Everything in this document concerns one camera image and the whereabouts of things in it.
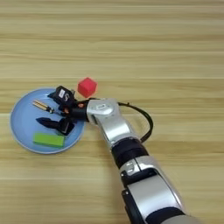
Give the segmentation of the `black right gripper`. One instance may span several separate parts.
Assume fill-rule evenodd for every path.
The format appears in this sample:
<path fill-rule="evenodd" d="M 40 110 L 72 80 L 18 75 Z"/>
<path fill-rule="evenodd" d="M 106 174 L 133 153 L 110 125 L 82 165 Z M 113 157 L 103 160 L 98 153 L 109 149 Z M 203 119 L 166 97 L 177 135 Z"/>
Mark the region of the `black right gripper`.
<path fill-rule="evenodd" d="M 56 92 L 50 93 L 47 97 L 51 99 L 55 99 Z M 64 113 L 65 116 L 69 116 L 71 119 L 87 122 L 88 121 L 88 115 L 87 115 L 88 103 L 89 103 L 89 100 L 85 100 L 85 101 L 74 100 L 60 106 L 59 109 Z M 69 126 L 69 121 L 67 121 L 65 118 L 62 118 L 59 121 L 54 121 L 47 117 L 40 117 L 40 118 L 37 118 L 36 121 L 49 129 L 67 130 Z"/>

